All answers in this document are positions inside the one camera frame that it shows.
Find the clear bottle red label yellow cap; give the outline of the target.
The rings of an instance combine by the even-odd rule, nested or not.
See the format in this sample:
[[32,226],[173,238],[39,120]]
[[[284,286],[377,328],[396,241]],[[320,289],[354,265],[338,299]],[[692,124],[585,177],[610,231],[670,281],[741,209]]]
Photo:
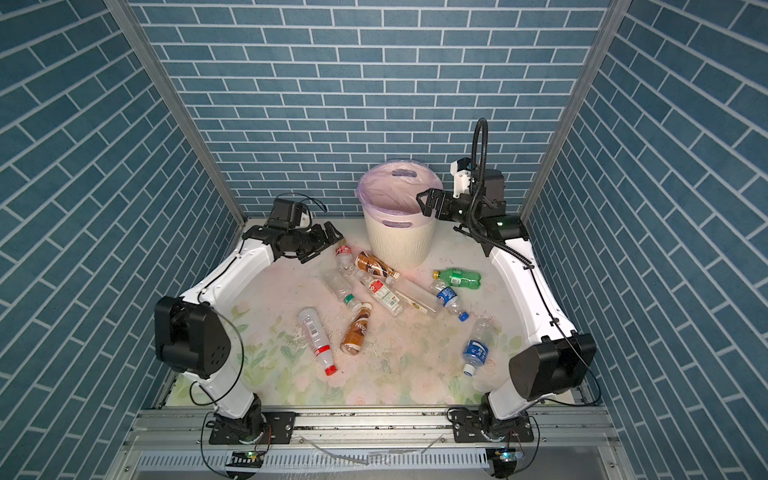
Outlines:
[[338,270],[344,275],[352,275],[356,270],[355,256],[345,239],[336,244],[334,252]]

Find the white bin with pink liner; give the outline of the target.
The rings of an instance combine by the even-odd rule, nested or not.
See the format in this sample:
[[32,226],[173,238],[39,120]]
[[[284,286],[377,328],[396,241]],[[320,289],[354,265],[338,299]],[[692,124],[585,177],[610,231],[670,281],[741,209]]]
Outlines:
[[374,166],[355,190],[373,254],[396,270],[421,265],[429,255],[436,219],[426,216],[417,195],[442,188],[425,164],[393,160]]

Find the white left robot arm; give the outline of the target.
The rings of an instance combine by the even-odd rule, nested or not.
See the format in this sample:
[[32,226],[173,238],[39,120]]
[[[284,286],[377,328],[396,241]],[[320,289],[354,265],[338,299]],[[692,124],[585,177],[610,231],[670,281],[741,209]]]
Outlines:
[[256,409],[256,396],[241,380],[244,366],[232,365],[236,355],[228,333],[238,330],[225,310],[275,261],[287,258],[304,264],[343,239],[332,223],[314,223],[306,205],[309,199],[276,198],[265,223],[245,231],[210,274],[155,306],[157,358],[195,382],[220,418],[240,421]]

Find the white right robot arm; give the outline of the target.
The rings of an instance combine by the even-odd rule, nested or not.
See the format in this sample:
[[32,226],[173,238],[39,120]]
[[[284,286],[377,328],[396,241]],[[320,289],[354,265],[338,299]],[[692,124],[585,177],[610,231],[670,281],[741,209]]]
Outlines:
[[554,299],[522,221],[505,213],[501,172],[483,172],[464,158],[451,164],[451,175],[452,191],[423,191],[416,196],[418,205],[427,217],[457,222],[456,231],[483,247],[522,322],[523,349],[509,360],[508,379],[481,403],[482,418],[492,427],[579,386],[597,346],[592,335],[577,331]]

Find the green soda bottle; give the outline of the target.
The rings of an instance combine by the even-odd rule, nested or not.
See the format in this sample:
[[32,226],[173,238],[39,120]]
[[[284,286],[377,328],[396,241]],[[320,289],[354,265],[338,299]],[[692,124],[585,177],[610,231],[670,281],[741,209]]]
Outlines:
[[482,281],[480,273],[459,268],[434,270],[433,278],[440,279],[451,287],[469,288],[472,290],[479,289]]

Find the brown drink bottle upper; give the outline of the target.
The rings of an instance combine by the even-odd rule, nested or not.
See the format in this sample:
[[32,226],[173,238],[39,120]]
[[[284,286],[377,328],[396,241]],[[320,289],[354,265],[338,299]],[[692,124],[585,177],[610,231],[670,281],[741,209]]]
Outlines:
[[394,281],[400,277],[400,273],[394,268],[366,251],[362,251],[357,255],[355,265],[373,276],[384,278],[386,281]]

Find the brown drink bottle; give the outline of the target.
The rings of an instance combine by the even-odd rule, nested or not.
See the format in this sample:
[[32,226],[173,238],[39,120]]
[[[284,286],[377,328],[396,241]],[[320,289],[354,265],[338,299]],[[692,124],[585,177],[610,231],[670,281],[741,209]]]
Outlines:
[[384,278],[386,281],[394,281],[400,277],[400,273],[394,268],[366,251],[362,251],[357,255],[355,265],[373,276]]
[[341,350],[351,356],[357,355],[362,349],[371,315],[372,305],[364,302],[355,312],[354,318],[348,326],[344,339],[341,342]]

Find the clear bottle blue cap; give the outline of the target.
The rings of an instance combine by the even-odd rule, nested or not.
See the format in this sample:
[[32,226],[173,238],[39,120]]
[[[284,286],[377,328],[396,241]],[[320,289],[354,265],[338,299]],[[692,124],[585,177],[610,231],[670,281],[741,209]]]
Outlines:
[[435,279],[431,285],[431,290],[446,311],[456,316],[461,322],[469,319],[469,314],[458,294],[448,283],[441,279]]

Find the frosted clear tall bottle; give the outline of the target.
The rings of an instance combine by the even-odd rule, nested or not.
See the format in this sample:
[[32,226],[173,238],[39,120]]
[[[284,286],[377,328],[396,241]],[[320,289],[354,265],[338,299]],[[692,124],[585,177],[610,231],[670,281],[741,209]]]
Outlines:
[[437,318],[439,316],[441,306],[437,297],[408,278],[404,276],[396,277],[391,282],[391,287],[419,312],[430,318]]

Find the clear bottle red white label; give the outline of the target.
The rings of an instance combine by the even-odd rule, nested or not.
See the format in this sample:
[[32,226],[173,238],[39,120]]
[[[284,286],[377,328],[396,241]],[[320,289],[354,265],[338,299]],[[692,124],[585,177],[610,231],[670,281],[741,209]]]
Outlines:
[[391,315],[398,316],[403,311],[399,297],[382,281],[366,271],[358,270],[355,278],[365,286],[372,297]]

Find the water bottle blue label white cap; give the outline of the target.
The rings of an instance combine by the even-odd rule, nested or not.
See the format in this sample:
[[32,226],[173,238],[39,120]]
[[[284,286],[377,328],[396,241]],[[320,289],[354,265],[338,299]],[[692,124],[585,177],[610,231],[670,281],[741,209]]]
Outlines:
[[475,322],[462,351],[463,373],[466,376],[474,376],[486,364],[494,333],[495,326],[490,319],[482,318]]

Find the brown drink bottle lower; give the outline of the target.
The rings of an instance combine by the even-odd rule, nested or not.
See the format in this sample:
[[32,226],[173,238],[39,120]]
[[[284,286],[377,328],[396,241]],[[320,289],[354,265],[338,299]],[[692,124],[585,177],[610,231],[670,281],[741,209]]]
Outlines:
[[372,305],[364,302],[355,312],[354,318],[348,326],[344,339],[341,342],[341,350],[351,356],[357,355],[362,349],[371,315]]

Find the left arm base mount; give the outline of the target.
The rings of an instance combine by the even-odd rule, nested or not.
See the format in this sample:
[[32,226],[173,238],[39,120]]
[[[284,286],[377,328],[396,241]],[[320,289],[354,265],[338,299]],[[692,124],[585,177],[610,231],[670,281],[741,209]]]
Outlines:
[[293,435],[296,414],[288,411],[252,411],[242,419],[230,419],[214,414],[206,421],[211,429],[212,445],[289,444]]

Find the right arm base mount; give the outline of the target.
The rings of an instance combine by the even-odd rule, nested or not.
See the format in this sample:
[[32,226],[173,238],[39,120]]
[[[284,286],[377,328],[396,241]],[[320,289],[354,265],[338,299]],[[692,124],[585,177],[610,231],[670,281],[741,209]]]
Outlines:
[[534,440],[531,422],[526,414],[512,419],[499,420],[493,416],[490,410],[451,407],[445,415],[452,426],[456,443],[527,443]]

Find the aluminium front rail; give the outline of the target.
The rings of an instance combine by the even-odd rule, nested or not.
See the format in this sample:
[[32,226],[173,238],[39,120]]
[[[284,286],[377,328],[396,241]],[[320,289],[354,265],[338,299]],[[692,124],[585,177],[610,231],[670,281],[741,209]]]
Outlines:
[[[479,414],[449,407],[265,407],[268,423],[262,445],[299,448],[316,444],[332,448],[416,448],[438,445],[553,447],[613,447],[619,438],[603,407],[538,406],[486,432]],[[237,446],[215,428],[204,429],[198,408],[143,410],[136,418],[126,446],[145,450],[190,450]]]

